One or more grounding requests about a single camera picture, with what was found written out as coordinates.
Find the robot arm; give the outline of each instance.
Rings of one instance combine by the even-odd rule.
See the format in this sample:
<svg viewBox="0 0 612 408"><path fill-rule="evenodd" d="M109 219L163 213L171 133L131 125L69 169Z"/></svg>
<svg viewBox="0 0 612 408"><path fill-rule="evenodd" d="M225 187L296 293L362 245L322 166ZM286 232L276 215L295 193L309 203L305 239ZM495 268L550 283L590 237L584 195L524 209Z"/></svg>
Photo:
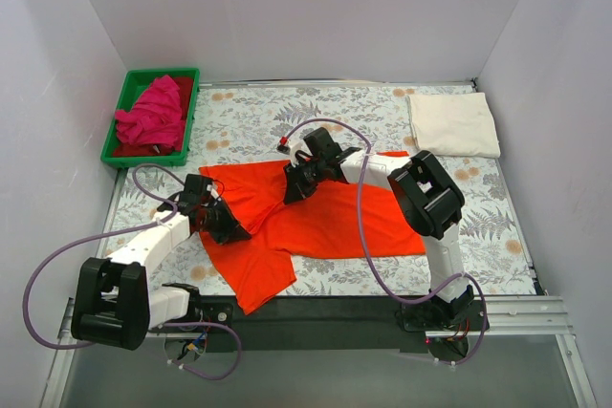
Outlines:
<svg viewBox="0 0 612 408"><path fill-rule="evenodd" d="M146 332L172 319L192 317L199 302L197 288L168 284L149 291L148 276L171 250L196 231L208 231L218 244L250 239L212 187L212 179L189 174L178 193L178 213L165 223L171 206L154 215L158 225L138 234L105 259L90 258L80 270L71 325L73 337L138 348Z"/></svg>
<svg viewBox="0 0 612 408"><path fill-rule="evenodd" d="M342 150L324 128L293 145L281 142L278 150L291 157L285 166L285 204L308 198L325 180L357 183L366 156L355 147ZM457 241L464 197L431 153L422 151L411 158L370 155L363 182L393 191L406 221L423 237L432 290L452 274L464 272ZM470 305L473 292L468 280L459 278L437 297L448 321L453 321Z"/></svg>

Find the black mounting bracket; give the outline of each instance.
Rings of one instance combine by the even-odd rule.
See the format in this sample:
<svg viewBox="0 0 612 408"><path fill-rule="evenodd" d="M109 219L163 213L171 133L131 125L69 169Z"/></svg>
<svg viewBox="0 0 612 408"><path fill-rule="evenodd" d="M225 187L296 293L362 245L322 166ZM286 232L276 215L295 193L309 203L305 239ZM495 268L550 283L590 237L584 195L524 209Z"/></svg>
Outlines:
<svg viewBox="0 0 612 408"><path fill-rule="evenodd" d="M198 174L187 174L183 191L175 193L169 200L176 201L182 215L189 218L191 232L207 231L215 243L227 244L251 238L249 232L240 225L228 205L210 194L213 179ZM161 204L157 210L171 210L168 203Z"/></svg>
<svg viewBox="0 0 612 408"><path fill-rule="evenodd" d="M417 153L388 179L406 221L421 236L442 239L461 220L463 193L432 153Z"/></svg>
<svg viewBox="0 0 612 408"><path fill-rule="evenodd" d="M116 296L112 295L113 288L119 288ZM71 325L74 338L133 351L144 341L149 320L143 266L100 258L83 263Z"/></svg>
<svg viewBox="0 0 612 408"><path fill-rule="evenodd" d="M329 131L322 127L304 136L303 140L311 155L307 160L300 161L298 165L291 163L285 165L287 189L284 204L295 203L312 196L317 190L317 185L323 181L346 183L340 164L346 157L360 150L357 147L342 150L339 144L334 142ZM279 151L286 153L286 146L279 145Z"/></svg>

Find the white wall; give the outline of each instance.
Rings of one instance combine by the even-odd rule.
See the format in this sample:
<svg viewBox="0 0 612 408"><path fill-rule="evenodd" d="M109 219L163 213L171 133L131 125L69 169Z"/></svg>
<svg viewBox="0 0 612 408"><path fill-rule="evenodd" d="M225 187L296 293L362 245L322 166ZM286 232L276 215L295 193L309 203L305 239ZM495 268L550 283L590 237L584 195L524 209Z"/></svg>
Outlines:
<svg viewBox="0 0 612 408"><path fill-rule="evenodd" d="M91 0L128 68L204 80L472 78L517 0Z"/></svg>
<svg viewBox="0 0 612 408"><path fill-rule="evenodd" d="M54 356L28 335L24 285L53 249L100 232L114 171L99 162L125 68L88 0L0 0L0 406L38 406ZM80 262L49 266L35 326L56 338Z"/></svg>
<svg viewBox="0 0 612 408"><path fill-rule="evenodd" d="M545 288L612 406L612 0L520 0L481 76Z"/></svg>

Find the red cloth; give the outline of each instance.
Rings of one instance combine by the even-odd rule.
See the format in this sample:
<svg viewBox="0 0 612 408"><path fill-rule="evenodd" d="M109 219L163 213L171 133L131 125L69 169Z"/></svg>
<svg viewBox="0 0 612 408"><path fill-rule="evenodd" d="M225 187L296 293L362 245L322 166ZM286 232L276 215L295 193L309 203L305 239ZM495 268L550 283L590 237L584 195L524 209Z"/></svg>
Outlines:
<svg viewBox="0 0 612 408"><path fill-rule="evenodd" d="M219 246L208 233L200 233L212 264L234 290L246 314L295 282L292 254L328 259L363 257L357 227L357 186L320 183L307 200L284 205L286 163L200 168L201 174L223 183L223 199L252 236L248 241ZM365 185L361 212L372 256L425 253L421 238L406 223L391 191Z"/></svg>
<svg viewBox="0 0 612 408"><path fill-rule="evenodd" d="M168 75L165 75L162 78L170 78L170 77ZM178 148L177 150L181 150L181 148L183 148L183 137L184 137L184 132L185 132L185 122L186 122L186 119L187 119L187 113L189 111L189 104L190 104L190 101L191 101L191 93L193 91L193 78L188 77L188 76L175 76L175 77L172 77L171 79L174 81L174 83L178 87L179 106L180 106L180 110L181 110L181 121L183 123L183 128L181 129L180 136L179 136L181 147ZM172 94L172 97L174 97L174 95L175 95L175 90L174 89L172 89L172 93L171 94ZM139 97L139 100L136 102L136 104L138 104L141 101L142 96ZM117 123L117 125L118 125L118 134L117 134L117 137L121 141L120 134L119 134L119 125L120 124ZM113 157L157 157L157 156L165 156L165 155L169 155L170 153L175 151L175 147L176 147L176 145L163 145L163 144L132 145L130 143L120 143L120 145L113 152Z"/></svg>

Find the green plastic tray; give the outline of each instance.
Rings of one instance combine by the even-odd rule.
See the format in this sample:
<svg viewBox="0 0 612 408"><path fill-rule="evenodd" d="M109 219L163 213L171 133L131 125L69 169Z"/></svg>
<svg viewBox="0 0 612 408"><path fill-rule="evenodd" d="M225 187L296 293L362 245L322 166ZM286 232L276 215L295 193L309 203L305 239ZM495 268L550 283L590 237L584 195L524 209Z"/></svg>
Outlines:
<svg viewBox="0 0 612 408"><path fill-rule="evenodd" d="M170 155L159 157L113 157L113 152L119 146L120 142L117 139L115 125L117 121L113 118L113 122L108 130L106 142L102 148L100 159L103 162L110 164L113 167L132 167L144 162L154 162L162 166L182 166L187 162L187 151L189 150L189 137L191 135L191 126L193 124L193 112L195 111L195 102L200 90L200 71L195 68L172 68L172 69L142 69L138 71L130 71L125 76L123 89L119 97L117 109L130 110L142 92L148 88L153 80L159 76L189 76L193 78L193 90L191 91L191 101L189 102L189 112L187 113L187 121L185 126L185 134L183 137L183 150L180 152L172 152Z"/></svg>

